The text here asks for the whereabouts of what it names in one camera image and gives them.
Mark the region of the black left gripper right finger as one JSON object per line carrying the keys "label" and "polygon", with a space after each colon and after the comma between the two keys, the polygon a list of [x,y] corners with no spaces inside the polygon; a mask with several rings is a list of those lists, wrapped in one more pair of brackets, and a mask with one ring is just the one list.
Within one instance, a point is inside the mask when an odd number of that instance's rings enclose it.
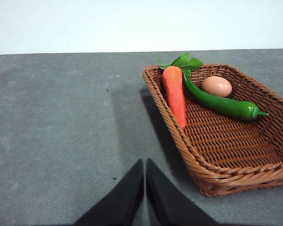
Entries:
{"label": "black left gripper right finger", "polygon": [[183,195],[152,159],[146,163],[146,187],[154,212],[163,226],[216,226],[217,222]]}

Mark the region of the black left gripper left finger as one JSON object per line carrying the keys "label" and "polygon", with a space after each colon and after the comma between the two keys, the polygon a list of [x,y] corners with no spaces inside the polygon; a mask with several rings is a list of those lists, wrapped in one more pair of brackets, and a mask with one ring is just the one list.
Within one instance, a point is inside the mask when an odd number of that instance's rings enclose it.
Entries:
{"label": "black left gripper left finger", "polygon": [[130,226],[144,195],[142,160],[138,160],[118,184],[83,214],[75,226]]}

